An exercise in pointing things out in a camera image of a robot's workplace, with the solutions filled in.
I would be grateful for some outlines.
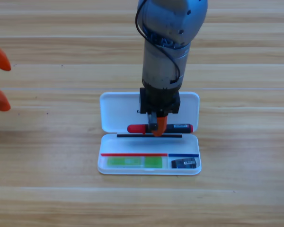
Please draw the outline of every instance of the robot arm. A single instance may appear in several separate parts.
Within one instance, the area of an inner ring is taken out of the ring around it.
[[[139,0],[136,26],[145,38],[140,113],[155,136],[177,114],[190,44],[207,13],[207,0]]]

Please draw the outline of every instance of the metal cylinder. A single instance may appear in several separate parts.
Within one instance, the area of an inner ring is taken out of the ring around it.
[[[178,77],[178,71],[173,62],[160,50],[145,41],[142,82],[145,87],[156,89],[180,89],[184,77],[190,43],[181,49],[164,49],[180,68],[180,78],[176,83],[170,83]]]

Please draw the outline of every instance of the wood grain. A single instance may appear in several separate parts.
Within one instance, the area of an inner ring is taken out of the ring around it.
[[[99,97],[142,86],[137,0],[0,0],[0,227],[284,227],[284,0],[210,0],[182,90],[198,176],[97,170]]]

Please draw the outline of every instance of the black eraser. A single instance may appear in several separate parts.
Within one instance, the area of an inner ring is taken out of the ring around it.
[[[173,169],[195,169],[197,163],[194,157],[183,158],[171,161],[171,167]]]

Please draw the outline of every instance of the blue stripe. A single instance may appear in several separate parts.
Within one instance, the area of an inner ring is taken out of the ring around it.
[[[169,154],[169,157],[199,157],[198,154]]]

